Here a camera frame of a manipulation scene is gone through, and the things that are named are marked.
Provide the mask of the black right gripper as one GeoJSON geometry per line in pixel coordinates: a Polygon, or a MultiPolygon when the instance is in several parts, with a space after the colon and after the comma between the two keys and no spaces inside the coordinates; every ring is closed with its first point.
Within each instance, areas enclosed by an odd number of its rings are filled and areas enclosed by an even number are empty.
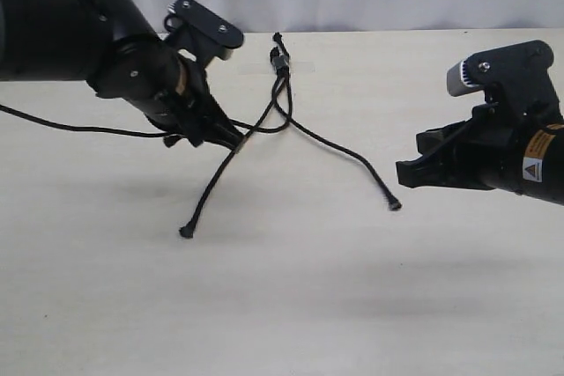
{"type": "Polygon", "coordinates": [[[482,111],[416,135],[414,160],[396,162],[408,188],[499,189],[563,204],[563,119],[528,116],[515,127],[482,111]]]}

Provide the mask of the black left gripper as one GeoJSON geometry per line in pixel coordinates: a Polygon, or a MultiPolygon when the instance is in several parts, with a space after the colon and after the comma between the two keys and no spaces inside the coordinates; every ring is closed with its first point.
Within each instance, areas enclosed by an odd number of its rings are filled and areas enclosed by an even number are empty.
{"type": "Polygon", "coordinates": [[[157,41],[122,44],[87,83],[104,100],[122,99],[169,137],[238,148],[243,134],[209,93],[206,74],[176,50],[157,41]]]}

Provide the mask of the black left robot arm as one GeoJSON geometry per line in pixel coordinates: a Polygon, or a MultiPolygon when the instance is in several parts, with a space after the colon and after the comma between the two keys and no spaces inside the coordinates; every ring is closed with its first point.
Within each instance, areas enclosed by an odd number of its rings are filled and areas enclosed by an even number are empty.
{"type": "Polygon", "coordinates": [[[1,0],[4,82],[83,81],[192,145],[237,148],[242,133],[212,96],[206,69],[243,33],[195,0],[176,0],[160,36],[133,0],[1,0]]]}

